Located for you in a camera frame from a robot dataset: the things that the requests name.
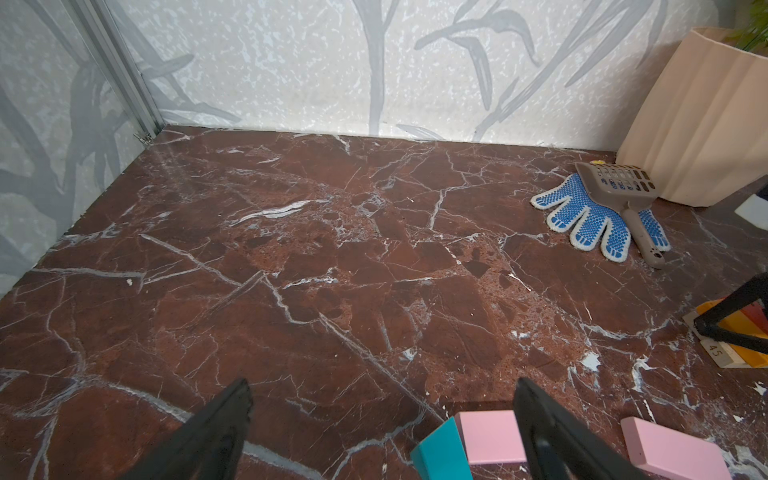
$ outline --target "patterned wallpaper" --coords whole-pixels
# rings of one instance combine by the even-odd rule
[[[61,0],[2,0],[0,296],[139,155],[133,133]]]
[[[615,150],[731,0],[111,0],[169,123]]]

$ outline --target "beige flower pot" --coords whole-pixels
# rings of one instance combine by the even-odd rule
[[[768,174],[768,58],[695,28],[661,73],[618,151],[660,197],[708,207]]]

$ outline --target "glove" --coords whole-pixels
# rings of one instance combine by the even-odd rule
[[[566,178],[559,187],[534,196],[531,204],[539,210],[562,204],[549,214],[547,225],[562,233],[576,223],[571,231],[571,245],[579,250],[594,249],[600,237],[603,237],[600,250],[605,258],[614,262],[627,259],[631,238],[627,225],[619,214],[592,201],[578,174]],[[669,240],[650,208],[639,214],[656,248],[662,252],[668,251],[671,248]]]

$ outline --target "turquoise triangular block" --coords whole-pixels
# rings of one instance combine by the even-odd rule
[[[472,480],[462,438],[451,417],[411,452],[422,480]]]

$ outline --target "brown litter scoop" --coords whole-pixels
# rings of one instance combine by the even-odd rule
[[[576,164],[576,171],[592,201],[621,215],[645,262],[653,268],[663,267],[664,257],[637,214],[658,197],[645,170],[627,165]]]

